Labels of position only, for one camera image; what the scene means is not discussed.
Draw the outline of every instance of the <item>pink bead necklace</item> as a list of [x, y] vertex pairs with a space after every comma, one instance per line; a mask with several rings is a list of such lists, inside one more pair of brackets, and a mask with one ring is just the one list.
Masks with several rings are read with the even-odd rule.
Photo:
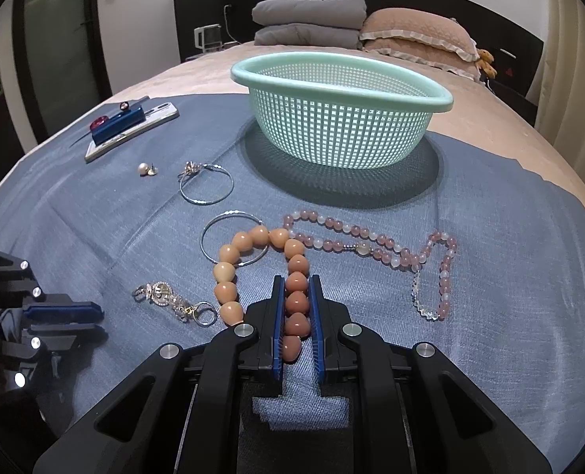
[[[361, 239], [376, 242], [380, 247], [372, 248], [367, 242], [356, 242], [355, 244], [345, 244], [341, 240], [331, 241], [329, 239], [320, 239], [312, 235], [305, 235], [303, 233], [295, 233], [293, 226], [295, 221], [303, 220], [323, 225], [328, 229], [336, 232], [351, 235], [352, 237], [360, 237]], [[411, 296], [413, 298], [413, 305], [416, 307], [422, 317], [427, 320], [444, 320], [448, 315], [450, 309], [450, 264], [452, 259], [457, 254], [457, 240], [451, 237], [446, 232], [433, 231], [428, 236], [428, 239], [419, 253], [412, 254], [411, 251], [402, 246], [396, 240], [388, 237], [385, 234], [378, 234], [370, 231], [368, 228], [362, 228], [355, 224], [345, 224], [340, 220], [331, 217], [326, 217], [316, 212], [315, 210], [300, 210], [290, 214], [284, 215], [284, 229], [288, 230], [289, 237], [301, 241], [307, 248], [315, 248], [316, 250], [341, 253], [342, 251], [351, 251], [358, 253], [360, 256], [369, 256], [384, 265], [391, 267], [394, 270], [411, 269], [415, 273], [413, 280]], [[431, 251], [436, 244], [443, 244], [446, 246], [446, 254], [440, 263], [440, 304], [437, 310], [429, 310], [425, 308], [419, 301], [418, 293], [420, 288], [420, 271], [431, 256]]]

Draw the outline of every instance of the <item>stuffed animal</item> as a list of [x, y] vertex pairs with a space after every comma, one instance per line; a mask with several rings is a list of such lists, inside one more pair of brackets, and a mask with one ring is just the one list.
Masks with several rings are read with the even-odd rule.
[[494, 78], [497, 76], [497, 70], [494, 69], [491, 64], [494, 62], [494, 57], [490, 52], [487, 50], [479, 50], [477, 49], [479, 56], [481, 57], [477, 62], [475, 62], [475, 66], [481, 69], [488, 78]]

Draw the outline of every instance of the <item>black triangular cutout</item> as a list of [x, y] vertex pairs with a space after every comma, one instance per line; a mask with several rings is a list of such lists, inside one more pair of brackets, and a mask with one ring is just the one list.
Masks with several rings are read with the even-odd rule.
[[143, 407], [154, 386], [154, 376], [146, 376], [114, 407], [96, 422], [96, 429], [121, 442], [129, 441], [135, 434]]
[[440, 375], [440, 382], [460, 438], [466, 440], [490, 431], [492, 420], [448, 374]]

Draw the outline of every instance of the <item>gray folded blanket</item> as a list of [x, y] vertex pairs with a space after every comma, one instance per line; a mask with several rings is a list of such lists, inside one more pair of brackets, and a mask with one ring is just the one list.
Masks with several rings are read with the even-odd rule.
[[358, 30], [305, 23], [262, 28], [255, 34], [256, 46], [323, 46], [356, 50]]
[[365, 0], [264, 0], [253, 20], [264, 26], [308, 23], [360, 30], [367, 18]]

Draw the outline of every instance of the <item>pink pillow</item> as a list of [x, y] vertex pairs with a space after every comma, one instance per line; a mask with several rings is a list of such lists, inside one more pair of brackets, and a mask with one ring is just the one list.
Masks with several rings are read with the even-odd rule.
[[479, 60], [475, 42], [455, 21], [415, 9], [380, 9], [363, 23], [360, 40], [397, 37], [456, 53], [466, 62]]
[[479, 69], [473, 62], [461, 60], [456, 54], [439, 50], [429, 45], [408, 41], [400, 38], [373, 39], [366, 41], [363, 46], [365, 52], [376, 52], [380, 55], [403, 58], [418, 64], [425, 64], [443, 71], [450, 71], [459, 76], [470, 78], [475, 82], [480, 79]]

